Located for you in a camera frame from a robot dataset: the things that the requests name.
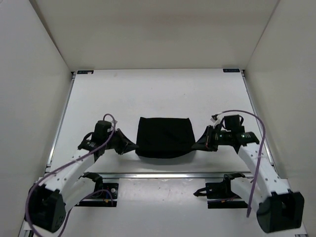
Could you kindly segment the black skirt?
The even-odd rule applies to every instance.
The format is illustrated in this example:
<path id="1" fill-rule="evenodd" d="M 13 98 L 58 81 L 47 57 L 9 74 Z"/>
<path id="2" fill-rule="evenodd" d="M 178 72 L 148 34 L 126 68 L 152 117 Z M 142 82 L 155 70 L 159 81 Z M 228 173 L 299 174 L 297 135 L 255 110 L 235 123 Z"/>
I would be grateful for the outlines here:
<path id="1" fill-rule="evenodd" d="M 190 153 L 195 142 L 189 118 L 141 117 L 135 153 L 145 158 L 177 158 Z"/>

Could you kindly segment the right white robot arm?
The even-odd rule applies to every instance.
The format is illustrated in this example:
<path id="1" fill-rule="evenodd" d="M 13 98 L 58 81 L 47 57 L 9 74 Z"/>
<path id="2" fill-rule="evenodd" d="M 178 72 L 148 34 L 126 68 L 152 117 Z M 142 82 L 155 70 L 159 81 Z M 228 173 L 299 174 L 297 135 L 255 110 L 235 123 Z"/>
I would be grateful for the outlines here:
<path id="1" fill-rule="evenodd" d="M 256 213 L 258 224 L 269 234 L 298 229 L 302 225 L 304 197 L 294 192 L 283 182 L 269 159 L 263 154 L 263 140 L 253 132 L 246 132 L 243 117 L 230 115 L 211 117 L 213 125 L 206 127 L 204 134 L 193 149 L 216 152 L 219 146 L 231 146 L 253 175 L 248 181 L 241 172 L 228 173 L 215 188 L 205 186 L 194 193 L 196 197 L 222 193 L 226 202 L 239 197 L 247 204 L 247 216 Z"/>

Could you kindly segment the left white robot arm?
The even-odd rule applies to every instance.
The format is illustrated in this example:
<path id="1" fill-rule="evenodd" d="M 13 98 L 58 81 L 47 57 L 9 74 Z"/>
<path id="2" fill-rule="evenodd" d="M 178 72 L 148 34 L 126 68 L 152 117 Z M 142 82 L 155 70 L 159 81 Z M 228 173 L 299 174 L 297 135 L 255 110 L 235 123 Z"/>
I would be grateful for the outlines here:
<path id="1" fill-rule="evenodd" d="M 101 175 L 89 172 L 106 150 L 119 155 L 136 150 L 115 124 L 97 121 L 94 131 L 86 134 L 70 161 L 40 178 L 29 190 L 25 206 L 25 220 L 54 233 L 62 228 L 71 209 L 86 198 L 105 196 L 113 200 L 109 189 L 104 188 Z"/>

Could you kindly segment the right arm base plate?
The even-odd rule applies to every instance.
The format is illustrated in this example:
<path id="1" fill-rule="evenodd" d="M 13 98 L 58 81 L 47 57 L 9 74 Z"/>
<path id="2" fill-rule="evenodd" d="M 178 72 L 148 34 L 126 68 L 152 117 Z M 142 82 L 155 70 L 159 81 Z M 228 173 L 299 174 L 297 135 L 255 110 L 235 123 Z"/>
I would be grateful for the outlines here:
<path id="1" fill-rule="evenodd" d="M 248 205 L 240 196 L 232 192 L 231 181 L 245 178 L 240 172 L 224 174 L 221 182 L 206 182 L 205 187 L 193 193 L 196 197 L 207 197 L 208 209 L 243 209 Z"/>

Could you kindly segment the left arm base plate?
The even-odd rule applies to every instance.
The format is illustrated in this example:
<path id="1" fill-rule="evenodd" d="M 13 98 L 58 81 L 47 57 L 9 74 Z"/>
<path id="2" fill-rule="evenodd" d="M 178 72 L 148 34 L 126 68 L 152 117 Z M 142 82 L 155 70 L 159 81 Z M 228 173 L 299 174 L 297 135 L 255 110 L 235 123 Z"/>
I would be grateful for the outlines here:
<path id="1" fill-rule="evenodd" d="M 116 207 L 119 195 L 119 179 L 103 179 L 103 189 L 79 202 L 78 207 Z"/>

